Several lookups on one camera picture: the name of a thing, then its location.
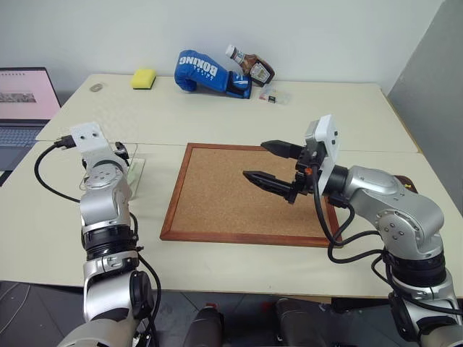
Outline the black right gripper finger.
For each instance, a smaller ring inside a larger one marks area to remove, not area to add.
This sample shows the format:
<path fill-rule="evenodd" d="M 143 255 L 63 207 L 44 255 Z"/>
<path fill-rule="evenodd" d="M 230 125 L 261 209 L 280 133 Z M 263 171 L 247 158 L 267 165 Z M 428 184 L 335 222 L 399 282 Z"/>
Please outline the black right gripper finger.
<path fill-rule="evenodd" d="M 298 158 L 302 152 L 302 147 L 281 140 L 269 140 L 260 144 L 268 152 L 281 158 Z"/>
<path fill-rule="evenodd" d="M 274 175 L 263 171 L 243 171 L 243 176 L 260 189 L 283 197 L 289 204 L 294 204 L 297 191 L 289 182 L 277 179 Z"/>

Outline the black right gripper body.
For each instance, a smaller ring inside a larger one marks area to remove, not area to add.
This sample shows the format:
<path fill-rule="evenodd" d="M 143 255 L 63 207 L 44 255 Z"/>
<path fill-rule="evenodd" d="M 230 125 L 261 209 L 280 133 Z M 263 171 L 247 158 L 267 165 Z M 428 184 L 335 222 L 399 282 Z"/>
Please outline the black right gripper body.
<path fill-rule="evenodd" d="M 289 197 L 296 197 L 298 194 L 307 195 L 313 192 L 313 166 L 315 172 L 320 168 L 320 158 L 317 151 L 310 151 L 306 147 L 297 146 L 293 150 L 293 157 L 297 160 L 295 164 L 296 174 L 289 190 Z"/>

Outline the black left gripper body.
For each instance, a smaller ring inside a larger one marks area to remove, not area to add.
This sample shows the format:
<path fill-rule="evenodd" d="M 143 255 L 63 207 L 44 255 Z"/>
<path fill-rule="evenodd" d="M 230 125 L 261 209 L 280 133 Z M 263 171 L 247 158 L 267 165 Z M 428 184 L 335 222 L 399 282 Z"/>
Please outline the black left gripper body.
<path fill-rule="evenodd" d="M 114 154 L 123 159 L 126 165 L 129 166 L 129 153 L 125 145 L 122 142 L 115 142 L 114 144 L 116 146 Z"/>

